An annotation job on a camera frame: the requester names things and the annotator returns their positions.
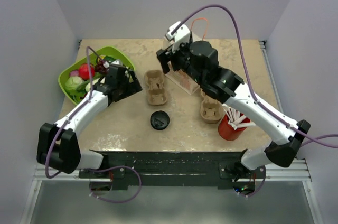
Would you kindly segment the single brown pulp carrier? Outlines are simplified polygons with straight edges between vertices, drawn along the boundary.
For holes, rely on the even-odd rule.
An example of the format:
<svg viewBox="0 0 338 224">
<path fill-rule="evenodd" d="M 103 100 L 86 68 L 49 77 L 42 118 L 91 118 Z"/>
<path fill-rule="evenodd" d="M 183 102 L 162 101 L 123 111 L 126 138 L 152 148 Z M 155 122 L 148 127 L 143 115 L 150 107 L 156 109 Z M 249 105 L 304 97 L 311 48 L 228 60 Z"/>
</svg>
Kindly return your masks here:
<svg viewBox="0 0 338 224">
<path fill-rule="evenodd" d="M 168 94 L 165 89 L 165 76 L 161 70 L 148 70 L 144 75 L 147 101 L 151 106 L 167 103 Z"/>
</svg>

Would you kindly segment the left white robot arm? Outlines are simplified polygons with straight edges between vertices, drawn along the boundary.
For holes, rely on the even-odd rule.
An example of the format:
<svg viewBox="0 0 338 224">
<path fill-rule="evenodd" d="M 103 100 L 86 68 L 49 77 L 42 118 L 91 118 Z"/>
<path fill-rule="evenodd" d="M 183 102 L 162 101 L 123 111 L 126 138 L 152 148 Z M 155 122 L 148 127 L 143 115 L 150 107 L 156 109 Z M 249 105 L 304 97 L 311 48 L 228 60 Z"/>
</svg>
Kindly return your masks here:
<svg viewBox="0 0 338 224">
<path fill-rule="evenodd" d="M 53 124 L 44 123 L 39 130 L 36 160 L 46 169 L 70 174 L 76 169 L 90 169 L 98 178 L 109 173 L 104 156 L 81 151 L 78 139 L 91 121 L 112 103 L 125 99 L 142 87 L 135 71 L 112 64 L 105 77 L 92 85 L 85 98 L 67 115 Z"/>
</svg>

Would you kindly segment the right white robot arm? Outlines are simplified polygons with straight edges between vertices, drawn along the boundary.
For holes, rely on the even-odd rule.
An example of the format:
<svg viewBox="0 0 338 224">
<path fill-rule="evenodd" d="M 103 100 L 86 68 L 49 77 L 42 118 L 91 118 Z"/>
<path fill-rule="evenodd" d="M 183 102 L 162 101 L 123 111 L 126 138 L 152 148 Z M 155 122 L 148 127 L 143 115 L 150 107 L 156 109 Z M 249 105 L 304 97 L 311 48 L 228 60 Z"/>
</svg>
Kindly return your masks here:
<svg viewBox="0 0 338 224">
<path fill-rule="evenodd" d="M 171 47 L 160 49 L 156 56 L 164 73 L 182 70 L 207 96 L 236 109 L 271 138 L 267 146 L 244 151 L 235 165 L 239 177 L 247 178 L 256 168 L 270 163 L 280 167 L 291 165 L 310 129 L 309 122 L 297 122 L 272 106 L 264 110 L 261 105 L 265 101 L 254 100 L 244 80 L 219 65 L 218 51 L 207 41 L 180 44 L 176 51 Z"/>
</svg>

